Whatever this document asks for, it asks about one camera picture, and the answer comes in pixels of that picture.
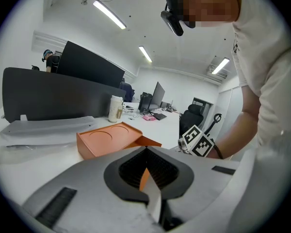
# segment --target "orange tray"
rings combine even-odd
[[[108,127],[77,133],[77,146],[84,160],[136,146],[162,145],[144,136],[142,132],[124,122]]]

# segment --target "white t-shirt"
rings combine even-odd
[[[242,0],[232,23],[240,86],[259,97],[258,143],[291,131],[291,33],[269,0]]]

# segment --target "white ceiling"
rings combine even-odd
[[[213,28],[190,29],[183,26],[181,37],[174,35],[160,17],[165,0],[101,0],[127,26],[121,30],[108,17],[93,6],[95,0],[53,0],[49,9],[62,17],[77,20],[80,27],[90,27],[93,35],[119,47],[127,58],[139,65],[149,65],[138,46],[150,55],[153,66],[178,69],[206,75],[207,67],[215,56],[232,60],[230,50],[234,33],[230,24]],[[233,61],[225,67],[230,76],[236,74]]]

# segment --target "desk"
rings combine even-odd
[[[131,107],[137,103],[125,103]],[[1,119],[4,114],[0,109],[0,131],[9,122]],[[141,130],[145,137],[162,143],[162,147],[170,149],[178,144],[179,114],[163,112],[167,116],[161,121],[146,121],[141,117],[130,120],[132,116],[123,115],[120,121]],[[112,125],[107,118],[96,118],[97,128]],[[46,148],[27,150],[26,158],[20,156],[14,160],[6,150],[0,150],[0,187],[5,196],[22,205],[25,200],[42,185],[82,161],[76,144],[65,148]]]

